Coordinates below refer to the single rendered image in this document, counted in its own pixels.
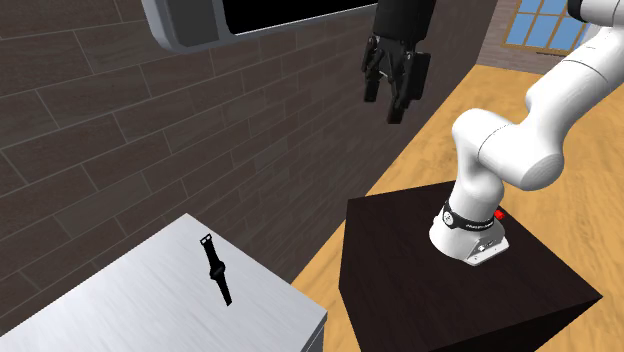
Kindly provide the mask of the grey metal table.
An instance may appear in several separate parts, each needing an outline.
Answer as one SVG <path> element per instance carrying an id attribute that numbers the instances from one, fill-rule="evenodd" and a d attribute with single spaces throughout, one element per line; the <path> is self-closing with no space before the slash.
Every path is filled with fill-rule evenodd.
<path id="1" fill-rule="evenodd" d="M 0 336 L 0 352 L 323 352 L 326 310 L 185 214 Z"/>

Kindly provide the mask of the dark robot stand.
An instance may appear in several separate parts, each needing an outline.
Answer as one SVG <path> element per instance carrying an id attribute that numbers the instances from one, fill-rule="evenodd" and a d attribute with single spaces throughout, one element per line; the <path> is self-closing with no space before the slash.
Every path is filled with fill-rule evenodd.
<path id="1" fill-rule="evenodd" d="M 502 254 L 440 253 L 429 229 L 452 188 L 349 200 L 339 289 L 362 352 L 536 352 L 601 299 L 509 213 Z"/>

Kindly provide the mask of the grey framed wall television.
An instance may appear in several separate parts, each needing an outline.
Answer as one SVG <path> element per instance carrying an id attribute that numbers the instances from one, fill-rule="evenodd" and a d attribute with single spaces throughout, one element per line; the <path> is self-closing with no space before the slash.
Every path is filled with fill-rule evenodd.
<path id="1" fill-rule="evenodd" d="M 190 54 L 335 17 L 375 12 L 378 0 L 141 0 L 152 36 Z"/>

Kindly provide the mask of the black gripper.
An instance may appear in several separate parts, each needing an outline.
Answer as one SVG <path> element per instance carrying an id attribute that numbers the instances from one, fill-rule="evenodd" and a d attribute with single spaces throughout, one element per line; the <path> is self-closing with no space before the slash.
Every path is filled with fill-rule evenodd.
<path id="1" fill-rule="evenodd" d="M 377 3 L 361 71 L 365 102 L 377 100 L 383 78 L 391 84 L 389 124 L 400 124 L 410 103 L 422 98 L 431 54 L 417 52 L 416 45 L 427 36 L 436 2 L 379 0 Z"/>

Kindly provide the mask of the black wristwatch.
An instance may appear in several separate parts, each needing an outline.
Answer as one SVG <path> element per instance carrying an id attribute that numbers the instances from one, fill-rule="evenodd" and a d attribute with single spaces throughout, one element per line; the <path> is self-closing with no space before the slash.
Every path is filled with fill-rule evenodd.
<path id="1" fill-rule="evenodd" d="M 212 240 L 212 235 L 210 233 L 205 235 L 203 238 L 200 239 L 200 244 L 202 245 L 209 262 L 209 276 L 213 281 L 216 282 L 225 301 L 225 304 L 229 306 L 232 304 L 232 298 L 225 278 L 226 266 L 216 253 Z"/>

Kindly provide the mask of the wooden framed window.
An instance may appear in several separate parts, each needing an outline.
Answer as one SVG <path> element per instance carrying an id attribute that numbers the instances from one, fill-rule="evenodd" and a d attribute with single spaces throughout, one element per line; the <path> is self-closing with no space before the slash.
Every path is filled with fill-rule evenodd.
<path id="1" fill-rule="evenodd" d="M 567 0 L 517 0 L 501 45 L 565 56 L 582 43 L 589 24 L 571 17 Z"/>

